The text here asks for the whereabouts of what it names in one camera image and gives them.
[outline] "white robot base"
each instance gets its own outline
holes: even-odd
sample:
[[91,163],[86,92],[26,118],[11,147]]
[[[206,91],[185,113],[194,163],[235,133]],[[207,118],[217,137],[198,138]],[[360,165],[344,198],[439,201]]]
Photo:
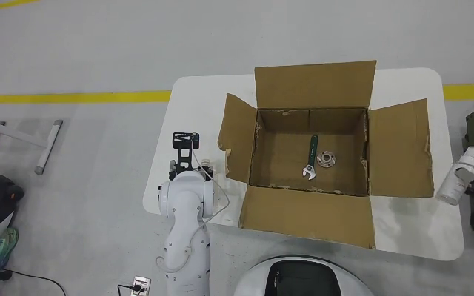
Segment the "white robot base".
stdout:
[[320,258],[284,256],[252,267],[238,282],[234,296],[373,296],[346,269]]

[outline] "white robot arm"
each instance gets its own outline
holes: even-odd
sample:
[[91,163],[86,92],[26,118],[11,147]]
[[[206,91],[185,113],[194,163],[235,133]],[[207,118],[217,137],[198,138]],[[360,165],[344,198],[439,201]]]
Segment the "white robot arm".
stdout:
[[166,273],[168,296],[209,296],[210,236],[203,218],[213,217],[214,187],[212,168],[191,165],[199,134],[174,133],[178,164],[170,162],[170,181],[159,188],[162,215],[174,218],[164,257],[156,258]]

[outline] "cardboard box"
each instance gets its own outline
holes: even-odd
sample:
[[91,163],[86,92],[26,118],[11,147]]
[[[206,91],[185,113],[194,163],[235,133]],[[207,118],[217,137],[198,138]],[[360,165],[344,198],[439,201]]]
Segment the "cardboard box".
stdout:
[[[248,184],[240,227],[375,246],[370,195],[433,196],[427,102],[370,110],[375,61],[255,69],[255,109],[228,94],[218,145]],[[303,178],[310,138],[336,164]]]

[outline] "wrench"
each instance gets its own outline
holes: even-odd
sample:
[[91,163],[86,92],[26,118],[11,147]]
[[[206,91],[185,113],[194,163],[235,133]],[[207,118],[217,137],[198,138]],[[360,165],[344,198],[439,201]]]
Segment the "wrench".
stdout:
[[306,177],[306,174],[310,175],[310,179],[314,179],[316,172],[314,170],[314,160],[316,159],[316,149],[318,148],[318,135],[313,135],[311,137],[310,143],[310,156],[308,157],[308,165],[303,168],[303,177]]

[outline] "metal stand leg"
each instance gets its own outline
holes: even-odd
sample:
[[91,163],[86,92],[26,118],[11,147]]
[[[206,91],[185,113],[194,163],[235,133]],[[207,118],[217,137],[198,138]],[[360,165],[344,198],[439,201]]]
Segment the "metal stand leg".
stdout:
[[19,132],[18,130],[11,129],[1,123],[2,122],[0,122],[0,134],[7,135],[11,138],[15,138],[44,148],[43,153],[39,157],[38,165],[35,168],[35,173],[37,175],[43,175],[44,167],[46,166],[47,159],[50,157],[51,149],[53,148],[54,141],[56,140],[59,129],[62,125],[62,120],[54,121],[53,128],[51,128],[50,134],[48,135],[46,141],[35,136],[25,134],[24,132]]

